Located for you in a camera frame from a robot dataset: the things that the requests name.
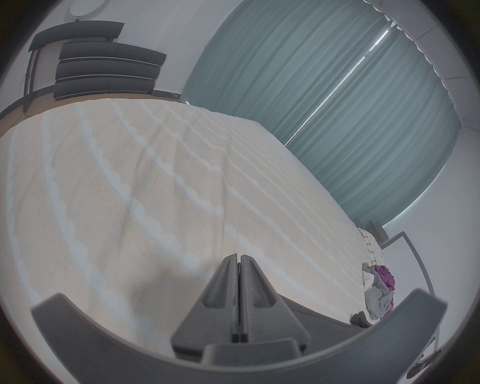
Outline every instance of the purple clothing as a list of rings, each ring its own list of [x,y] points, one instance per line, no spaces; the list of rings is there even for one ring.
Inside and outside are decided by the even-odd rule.
[[[387,288],[390,291],[394,291],[395,290],[395,279],[393,278],[393,275],[390,273],[388,268],[385,265],[374,265],[373,267],[375,268],[375,271],[378,273],[378,275],[380,276],[382,281],[385,283]],[[385,313],[385,315],[388,315],[392,311],[392,309],[393,309],[393,299],[392,299],[390,304],[391,304],[391,307],[388,310],[388,312]]]

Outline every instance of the gray fabric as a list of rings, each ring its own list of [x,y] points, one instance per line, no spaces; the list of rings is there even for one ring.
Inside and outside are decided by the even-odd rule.
[[[373,266],[363,263],[362,271],[371,273],[375,277],[372,288],[365,291],[365,304],[372,320],[381,319],[390,310],[393,291],[388,289]]]

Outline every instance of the curtain pleat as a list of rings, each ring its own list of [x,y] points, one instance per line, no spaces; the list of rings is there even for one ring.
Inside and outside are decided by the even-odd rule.
[[[181,98],[285,144],[390,24],[360,0],[245,0]],[[433,181],[460,128],[433,67],[393,28],[288,148],[351,219],[385,224]]]

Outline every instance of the white wall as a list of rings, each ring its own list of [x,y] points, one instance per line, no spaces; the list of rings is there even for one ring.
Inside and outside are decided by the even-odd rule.
[[[439,345],[458,329],[480,288],[480,133],[463,129],[433,183],[384,225],[389,237],[405,231],[448,302]]]
[[[23,96],[25,72],[33,36],[67,22],[72,0],[62,0],[30,37],[0,80],[0,111]],[[181,93],[205,45],[241,0],[110,0],[92,20],[125,23],[119,43],[163,52],[167,59],[155,89]],[[62,43],[40,51],[34,90],[53,85]]]

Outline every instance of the teal curtain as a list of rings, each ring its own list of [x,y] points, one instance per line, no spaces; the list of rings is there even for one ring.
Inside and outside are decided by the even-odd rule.
[[[245,0],[181,98],[285,144],[390,24],[361,0]],[[288,149],[351,219],[383,225],[435,178],[460,128],[433,67],[391,28]]]

